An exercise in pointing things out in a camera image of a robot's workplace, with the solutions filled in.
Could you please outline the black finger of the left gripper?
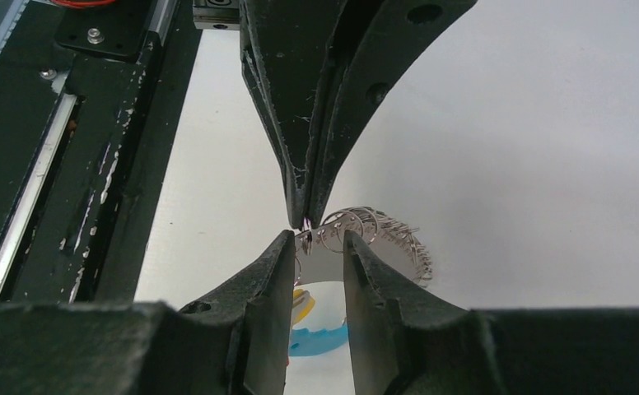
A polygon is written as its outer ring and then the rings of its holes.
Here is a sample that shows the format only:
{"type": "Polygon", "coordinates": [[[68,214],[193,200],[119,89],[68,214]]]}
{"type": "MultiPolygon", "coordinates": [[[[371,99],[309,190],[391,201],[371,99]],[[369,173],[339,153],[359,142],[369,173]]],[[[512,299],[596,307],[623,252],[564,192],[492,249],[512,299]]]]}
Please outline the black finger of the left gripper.
{"type": "Polygon", "coordinates": [[[319,80],[306,220],[318,227],[343,163],[386,96],[473,1],[349,1],[319,80]]]}
{"type": "Polygon", "coordinates": [[[277,157],[290,227],[319,227],[352,139],[331,124],[348,1],[240,2],[240,60],[277,157]]]}

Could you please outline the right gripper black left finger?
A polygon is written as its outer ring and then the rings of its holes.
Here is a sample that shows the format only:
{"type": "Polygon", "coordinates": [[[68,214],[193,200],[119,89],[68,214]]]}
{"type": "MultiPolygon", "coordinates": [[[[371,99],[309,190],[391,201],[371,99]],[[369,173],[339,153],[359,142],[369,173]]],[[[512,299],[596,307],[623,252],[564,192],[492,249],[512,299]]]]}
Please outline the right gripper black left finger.
{"type": "Polygon", "coordinates": [[[281,394],[295,238],[173,309],[0,304],[0,394],[281,394]]]}

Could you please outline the large keyring with key tags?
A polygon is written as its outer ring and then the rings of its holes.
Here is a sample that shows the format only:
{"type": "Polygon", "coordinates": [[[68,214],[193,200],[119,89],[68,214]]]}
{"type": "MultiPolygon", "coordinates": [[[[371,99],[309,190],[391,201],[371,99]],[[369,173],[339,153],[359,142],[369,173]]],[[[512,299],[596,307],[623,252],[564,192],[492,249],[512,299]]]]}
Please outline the large keyring with key tags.
{"type": "Polygon", "coordinates": [[[343,295],[343,236],[357,233],[379,258],[422,288],[433,260],[417,228],[372,207],[348,207],[296,235],[290,357],[319,356],[347,343],[343,295]]]}

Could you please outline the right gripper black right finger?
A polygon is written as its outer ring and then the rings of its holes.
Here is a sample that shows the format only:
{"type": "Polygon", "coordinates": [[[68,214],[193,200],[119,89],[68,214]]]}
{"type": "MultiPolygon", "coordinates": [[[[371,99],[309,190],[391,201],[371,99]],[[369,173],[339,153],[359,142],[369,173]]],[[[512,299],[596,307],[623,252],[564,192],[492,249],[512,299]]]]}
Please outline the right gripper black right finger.
{"type": "Polygon", "coordinates": [[[461,309],[343,250],[358,394],[639,394],[639,308],[461,309]]]}

